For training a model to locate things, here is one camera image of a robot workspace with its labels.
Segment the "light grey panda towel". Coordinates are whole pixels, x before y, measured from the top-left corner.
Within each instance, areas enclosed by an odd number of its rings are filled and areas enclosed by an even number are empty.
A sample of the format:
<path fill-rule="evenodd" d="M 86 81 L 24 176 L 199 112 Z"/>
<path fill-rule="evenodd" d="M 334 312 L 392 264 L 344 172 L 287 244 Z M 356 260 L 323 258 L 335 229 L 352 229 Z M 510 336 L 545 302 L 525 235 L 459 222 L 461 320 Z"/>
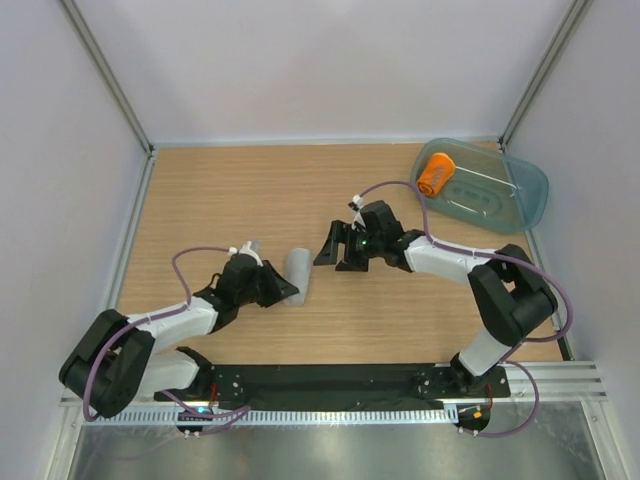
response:
<path fill-rule="evenodd" d="M 287 257 L 285 279 L 298 289 L 298 293 L 284 300 L 291 307 L 301 307 L 309 290 L 312 267 L 311 251 L 305 248 L 292 249 Z"/>

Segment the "orange yellow grey giraffe towel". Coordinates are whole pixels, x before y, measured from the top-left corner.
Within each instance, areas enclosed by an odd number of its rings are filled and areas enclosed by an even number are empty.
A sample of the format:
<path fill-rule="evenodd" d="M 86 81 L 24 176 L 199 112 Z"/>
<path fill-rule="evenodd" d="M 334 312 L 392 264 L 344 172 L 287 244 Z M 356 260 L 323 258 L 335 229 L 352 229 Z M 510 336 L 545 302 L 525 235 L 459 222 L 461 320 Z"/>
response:
<path fill-rule="evenodd" d="M 429 158 L 425 168 L 417 178 L 416 185 L 426 197 L 434 198 L 452 178 L 455 170 L 456 165 L 448 154 L 436 152 Z"/>

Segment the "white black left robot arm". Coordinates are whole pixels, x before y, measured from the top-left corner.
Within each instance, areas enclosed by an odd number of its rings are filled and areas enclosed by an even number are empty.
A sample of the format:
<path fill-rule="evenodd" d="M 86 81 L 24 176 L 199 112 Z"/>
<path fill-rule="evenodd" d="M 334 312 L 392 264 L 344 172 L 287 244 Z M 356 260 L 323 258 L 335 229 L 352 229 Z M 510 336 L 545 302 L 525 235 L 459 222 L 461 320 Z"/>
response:
<path fill-rule="evenodd" d="M 236 251 L 208 285 L 181 303 L 130 316 L 115 309 L 99 313 L 59 380 L 81 399 L 88 422 L 119 414 L 138 395 L 167 391 L 202 399 L 211 390 L 213 366 L 180 341 L 221 330 L 246 305 L 268 308 L 299 292 L 269 261 Z"/>

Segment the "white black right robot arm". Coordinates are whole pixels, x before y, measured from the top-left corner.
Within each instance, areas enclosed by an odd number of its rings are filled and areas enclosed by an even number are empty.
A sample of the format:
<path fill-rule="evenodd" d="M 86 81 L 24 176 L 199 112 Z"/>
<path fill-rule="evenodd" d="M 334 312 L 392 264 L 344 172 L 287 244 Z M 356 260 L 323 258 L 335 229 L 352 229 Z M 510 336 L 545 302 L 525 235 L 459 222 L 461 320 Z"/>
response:
<path fill-rule="evenodd" d="M 508 244 L 499 250 L 472 250 L 440 243 L 417 229 L 404 229 L 381 200 L 358 208 L 350 223 L 332 221 L 313 264 L 366 272 L 373 258 L 470 288 L 483 327 L 450 362 L 451 385 L 464 396 L 482 389 L 491 370 L 558 308 L 554 293 L 522 248 Z"/>

